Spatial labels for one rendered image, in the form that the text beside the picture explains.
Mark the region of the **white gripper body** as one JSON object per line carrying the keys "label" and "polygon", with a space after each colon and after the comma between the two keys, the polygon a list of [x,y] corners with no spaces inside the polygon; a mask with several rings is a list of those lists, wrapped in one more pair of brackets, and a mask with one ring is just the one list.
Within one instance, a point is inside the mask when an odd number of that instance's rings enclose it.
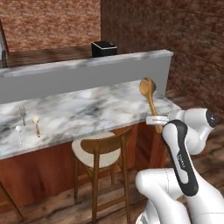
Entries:
{"label": "white gripper body", "polygon": [[161,115],[149,115],[146,117],[145,122],[148,125],[165,126],[169,122],[169,118]]}

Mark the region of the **wooden stool with cream seat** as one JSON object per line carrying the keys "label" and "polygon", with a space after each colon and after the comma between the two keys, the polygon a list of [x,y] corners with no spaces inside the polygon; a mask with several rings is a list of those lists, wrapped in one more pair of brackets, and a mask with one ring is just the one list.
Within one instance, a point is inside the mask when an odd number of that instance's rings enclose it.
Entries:
{"label": "wooden stool with cream seat", "polygon": [[[130,223],[130,183],[127,168],[126,144],[131,136],[131,129],[115,135],[113,132],[102,133],[87,139],[77,139],[72,142],[74,154],[74,199],[78,197],[79,165],[82,165],[92,184],[92,224],[96,224],[97,213],[125,202],[126,219]],[[120,169],[124,181],[124,195],[97,205],[98,182],[100,170],[110,171],[111,184],[115,183],[113,165],[122,159]]]}

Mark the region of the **grey raised counter ledge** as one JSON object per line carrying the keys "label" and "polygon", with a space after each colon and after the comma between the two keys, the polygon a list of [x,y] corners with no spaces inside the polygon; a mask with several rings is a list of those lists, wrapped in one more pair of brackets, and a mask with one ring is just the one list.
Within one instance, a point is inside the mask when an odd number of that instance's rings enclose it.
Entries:
{"label": "grey raised counter ledge", "polygon": [[0,104],[153,79],[165,93],[173,53],[135,52],[14,68],[0,68]]}

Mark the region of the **metallic fork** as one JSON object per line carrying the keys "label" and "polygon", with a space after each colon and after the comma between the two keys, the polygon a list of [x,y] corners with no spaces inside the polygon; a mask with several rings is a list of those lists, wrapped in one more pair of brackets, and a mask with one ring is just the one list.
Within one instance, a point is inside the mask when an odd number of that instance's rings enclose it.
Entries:
{"label": "metallic fork", "polygon": [[20,106],[19,112],[20,112],[20,115],[22,116],[23,125],[25,126],[26,125],[26,123],[25,123],[25,116],[26,116],[25,106]]}

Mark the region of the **grey metal appliance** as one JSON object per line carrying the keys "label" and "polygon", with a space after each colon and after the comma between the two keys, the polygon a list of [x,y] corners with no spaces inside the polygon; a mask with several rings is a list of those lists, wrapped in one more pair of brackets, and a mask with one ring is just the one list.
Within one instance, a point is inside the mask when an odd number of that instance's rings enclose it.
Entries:
{"label": "grey metal appliance", "polygon": [[8,59],[8,46],[7,46],[7,42],[6,42],[6,38],[4,35],[4,29],[3,29],[3,25],[2,25],[2,21],[0,19],[0,53],[1,53],[1,61],[3,64],[3,67],[6,68],[7,65],[7,59]]}

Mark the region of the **metallic spoon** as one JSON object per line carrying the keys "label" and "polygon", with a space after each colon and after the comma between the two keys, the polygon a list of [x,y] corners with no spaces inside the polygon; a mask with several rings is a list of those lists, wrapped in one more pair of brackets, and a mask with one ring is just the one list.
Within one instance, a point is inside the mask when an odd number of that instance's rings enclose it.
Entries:
{"label": "metallic spoon", "polygon": [[18,133],[19,144],[22,145],[22,137],[21,137],[22,126],[20,125],[16,126],[15,130]]}

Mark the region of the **large wooden spoon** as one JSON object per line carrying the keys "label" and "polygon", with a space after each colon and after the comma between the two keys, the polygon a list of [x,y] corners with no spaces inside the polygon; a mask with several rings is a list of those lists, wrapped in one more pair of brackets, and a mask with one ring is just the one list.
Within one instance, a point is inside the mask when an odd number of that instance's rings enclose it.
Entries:
{"label": "large wooden spoon", "polygon": [[139,84],[139,91],[147,99],[150,112],[153,116],[158,114],[153,102],[153,93],[155,92],[155,87],[156,85],[154,81],[149,77],[142,78]]}

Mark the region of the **black box appliance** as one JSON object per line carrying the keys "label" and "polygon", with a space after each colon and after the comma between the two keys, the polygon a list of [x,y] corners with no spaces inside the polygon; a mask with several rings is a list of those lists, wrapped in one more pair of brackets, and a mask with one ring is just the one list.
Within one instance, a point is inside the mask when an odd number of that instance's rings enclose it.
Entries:
{"label": "black box appliance", "polygon": [[92,42],[91,50],[93,58],[117,55],[117,47],[108,41]]}

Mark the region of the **small wooden spoon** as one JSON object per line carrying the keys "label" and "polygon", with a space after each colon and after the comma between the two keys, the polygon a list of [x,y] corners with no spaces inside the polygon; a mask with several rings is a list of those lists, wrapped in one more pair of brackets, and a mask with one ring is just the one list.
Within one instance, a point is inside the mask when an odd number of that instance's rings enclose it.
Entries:
{"label": "small wooden spoon", "polygon": [[32,118],[32,122],[35,124],[36,134],[37,137],[40,137],[40,131],[39,131],[39,117],[35,116]]}

